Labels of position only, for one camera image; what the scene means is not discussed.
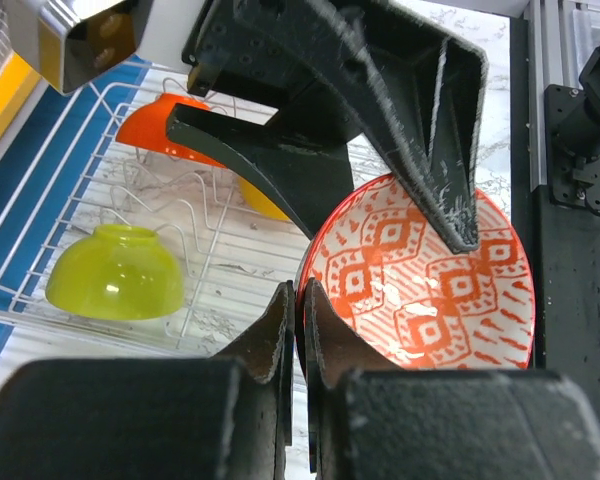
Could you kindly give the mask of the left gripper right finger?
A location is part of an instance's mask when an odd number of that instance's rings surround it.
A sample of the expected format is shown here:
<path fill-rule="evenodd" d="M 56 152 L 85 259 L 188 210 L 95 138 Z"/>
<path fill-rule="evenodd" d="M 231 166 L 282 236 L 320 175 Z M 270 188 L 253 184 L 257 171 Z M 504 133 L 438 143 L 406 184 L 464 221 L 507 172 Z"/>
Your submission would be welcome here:
<path fill-rule="evenodd" d="M 547 370 L 406 370 L 303 295 L 310 467 L 320 479 L 600 479 L 585 393 Z"/>

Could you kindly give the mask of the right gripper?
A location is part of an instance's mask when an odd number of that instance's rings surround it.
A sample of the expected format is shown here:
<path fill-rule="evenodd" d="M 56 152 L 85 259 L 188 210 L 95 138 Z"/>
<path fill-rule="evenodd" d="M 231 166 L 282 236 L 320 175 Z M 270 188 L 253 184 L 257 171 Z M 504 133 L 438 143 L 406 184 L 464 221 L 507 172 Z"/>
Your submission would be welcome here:
<path fill-rule="evenodd" d="M 348 143 L 361 129 L 299 59 L 240 25 L 233 7 L 232 1 L 202 4 L 182 50 L 191 67 L 188 92 L 204 97 L 213 90 L 277 112 L 267 128 L 178 103 L 166 121 L 167 138 L 254 185 L 312 239 L 353 191 L 347 147 L 319 146 L 281 133 L 336 145 Z"/>

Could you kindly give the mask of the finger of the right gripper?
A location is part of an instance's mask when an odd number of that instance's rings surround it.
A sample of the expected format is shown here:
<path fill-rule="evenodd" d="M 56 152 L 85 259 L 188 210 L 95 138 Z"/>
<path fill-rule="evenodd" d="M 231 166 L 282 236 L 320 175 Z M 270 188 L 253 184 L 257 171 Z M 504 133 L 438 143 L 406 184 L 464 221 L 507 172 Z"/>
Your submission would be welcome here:
<path fill-rule="evenodd" d="M 484 51 L 389 1 L 312 1 L 333 67 L 363 133 L 454 253 L 479 244 L 475 166 Z"/>

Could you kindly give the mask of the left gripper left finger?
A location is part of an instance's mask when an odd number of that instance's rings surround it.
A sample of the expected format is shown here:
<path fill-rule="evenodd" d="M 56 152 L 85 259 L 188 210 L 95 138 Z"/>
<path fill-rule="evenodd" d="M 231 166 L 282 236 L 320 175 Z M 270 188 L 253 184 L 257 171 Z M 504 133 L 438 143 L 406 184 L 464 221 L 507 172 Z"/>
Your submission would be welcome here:
<path fill-rule="evenodd" d="M 208 358 L 47 359 L 0 390 L 0 479 L 280 479 L 295 293 Z"/>

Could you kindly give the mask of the yellow orange bowl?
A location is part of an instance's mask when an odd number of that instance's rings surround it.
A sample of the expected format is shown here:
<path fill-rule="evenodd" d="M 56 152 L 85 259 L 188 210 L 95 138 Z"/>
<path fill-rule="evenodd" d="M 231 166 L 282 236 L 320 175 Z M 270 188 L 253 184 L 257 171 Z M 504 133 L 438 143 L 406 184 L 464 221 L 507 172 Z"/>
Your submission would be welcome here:
<path fill-rule="evenodd" d="M 242 177 L 238 178 L 241 195 L 246 204 L 261 215 L 278 221 L 289 221 L 289 217 L 266 195 Z"/>

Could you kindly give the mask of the red patterned bowl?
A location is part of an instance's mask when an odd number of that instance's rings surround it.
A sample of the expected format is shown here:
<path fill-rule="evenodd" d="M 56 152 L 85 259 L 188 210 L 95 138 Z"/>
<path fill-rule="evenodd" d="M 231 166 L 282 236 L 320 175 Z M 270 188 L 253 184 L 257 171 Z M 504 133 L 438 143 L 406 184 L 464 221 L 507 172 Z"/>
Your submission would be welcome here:
<path fill-rule="evenodd" d="M 299 289 L 320 282 L 340 321 L 393 363 L 414 369 L 529 365 L 535 294 L 505 214 L 476 196 L 479 245 L 454 254 L 398 180 L 354 190 L 312 240 Z"/>

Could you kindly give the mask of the red orange bowl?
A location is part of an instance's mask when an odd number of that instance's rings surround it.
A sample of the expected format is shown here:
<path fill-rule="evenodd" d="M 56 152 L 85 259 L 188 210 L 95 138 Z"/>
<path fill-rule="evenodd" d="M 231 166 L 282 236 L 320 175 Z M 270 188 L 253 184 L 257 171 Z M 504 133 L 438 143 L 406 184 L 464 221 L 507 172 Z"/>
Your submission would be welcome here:
<path fill-rule="evenodd" d="M 194 161 L 224 169 L 214 159 L 186 146 L 170 141 L 166 136 L 166 122 L 176 104 L 210 111 L 205 103 L 188 96 L 162 93 L 155 101 L 144 105 L 127 117 L 118 129 L 116 141 L 151 152 Z"/>

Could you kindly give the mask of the lime green bowl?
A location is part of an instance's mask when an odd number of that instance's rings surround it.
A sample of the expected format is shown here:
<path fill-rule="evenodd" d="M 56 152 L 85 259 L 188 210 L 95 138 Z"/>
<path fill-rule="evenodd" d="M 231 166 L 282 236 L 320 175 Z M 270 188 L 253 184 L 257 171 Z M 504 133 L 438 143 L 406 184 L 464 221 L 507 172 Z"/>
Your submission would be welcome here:
<path fill-rule="evenodd" d="M 184 303 L 178 259 L 150 229 L 101 224 L 57 259 L 45 289 L 53 306 L 82 317 L 138 321 Z"/>

